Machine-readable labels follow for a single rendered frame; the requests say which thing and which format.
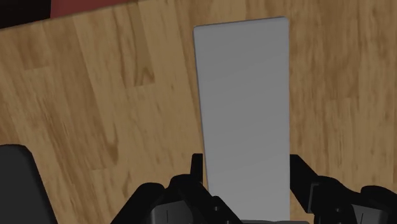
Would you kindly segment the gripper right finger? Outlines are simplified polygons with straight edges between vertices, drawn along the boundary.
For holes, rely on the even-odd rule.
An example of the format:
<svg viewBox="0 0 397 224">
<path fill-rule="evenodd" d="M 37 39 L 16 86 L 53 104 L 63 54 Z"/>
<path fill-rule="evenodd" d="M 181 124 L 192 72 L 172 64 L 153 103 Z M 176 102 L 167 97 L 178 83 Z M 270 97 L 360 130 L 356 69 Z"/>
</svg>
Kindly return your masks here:
<svg viewBox="0 0 397 224">
<path fill-rule="evenodd" d="M 339 180 L 316 174 L 299 156 L 289 156 L 290 190 L 313 224 L 397 224 L 397 193 L 377 185 L 355 192 Z"/>
</svg>

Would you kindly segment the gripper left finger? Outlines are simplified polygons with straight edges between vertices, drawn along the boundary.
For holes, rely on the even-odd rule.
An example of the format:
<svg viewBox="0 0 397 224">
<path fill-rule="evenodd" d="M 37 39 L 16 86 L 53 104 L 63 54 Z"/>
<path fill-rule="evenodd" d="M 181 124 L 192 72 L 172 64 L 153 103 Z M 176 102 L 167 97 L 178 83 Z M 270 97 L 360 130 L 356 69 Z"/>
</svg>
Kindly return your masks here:
<svg viewBox="0 0 397 224">
<path fill-rule="evenodd" d="M 171 178 L 168 187 L 143 183 L 111 224 L 243 224 L 218 196 L 203 186 L 203 154 L 192 155 L 190 173 Z"/>
</svg>

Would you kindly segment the grey rectangular slab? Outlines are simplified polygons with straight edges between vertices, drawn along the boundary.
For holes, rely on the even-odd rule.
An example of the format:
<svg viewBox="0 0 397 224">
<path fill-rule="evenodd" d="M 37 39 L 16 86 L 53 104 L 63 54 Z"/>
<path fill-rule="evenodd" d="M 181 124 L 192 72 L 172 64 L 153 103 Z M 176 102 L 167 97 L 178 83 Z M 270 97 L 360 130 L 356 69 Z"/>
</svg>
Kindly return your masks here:
<svg viewBox="0 0 397 224">
<path fill-rule="evenodd" d="M 194 28 L 209 192 L 242 220 L 288 220 L 289 22 Z"/>
</svg>

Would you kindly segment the dark grey rounded block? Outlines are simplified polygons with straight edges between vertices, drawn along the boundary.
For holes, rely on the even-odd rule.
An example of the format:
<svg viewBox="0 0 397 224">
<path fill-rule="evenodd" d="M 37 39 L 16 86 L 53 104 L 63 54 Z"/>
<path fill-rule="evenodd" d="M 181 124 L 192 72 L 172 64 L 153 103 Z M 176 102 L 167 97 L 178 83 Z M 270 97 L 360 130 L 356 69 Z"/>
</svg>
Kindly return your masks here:
<svg viewBox="0 0 397 224">
<path fill-rule="evenodd" d="M 0 224 L 58 224 L 32 153 L 0 145 Z"/>
</svg>

